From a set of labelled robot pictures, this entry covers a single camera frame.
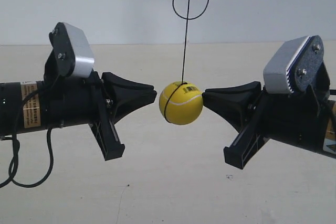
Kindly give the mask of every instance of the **sticker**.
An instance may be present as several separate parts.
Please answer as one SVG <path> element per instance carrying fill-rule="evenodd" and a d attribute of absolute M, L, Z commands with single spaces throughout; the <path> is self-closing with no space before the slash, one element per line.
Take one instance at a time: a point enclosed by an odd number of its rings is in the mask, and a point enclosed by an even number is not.
<path fill-rule="evenodd" d="M 333 114 L 336 114 L 336 103 L 334 103 L 334 106 L 332 107 L 332 112 Z M 323 150 L 336 155 L 336 136 L 331 119 L 329 119 L 327 130 L 325 132 Z"/>
<path fill-rule="evenodd" d="M 22 100 L 24 100 L 27 95 L 29 95 L 35 90 L 37 90 L 37 83 L 35 81 L 21 82 Z M 32 97 L 24 105 L 23 118 L 24 118 L 24 127 L 26 129 L 41 126 L 40 101 L 38 94 Z"/>

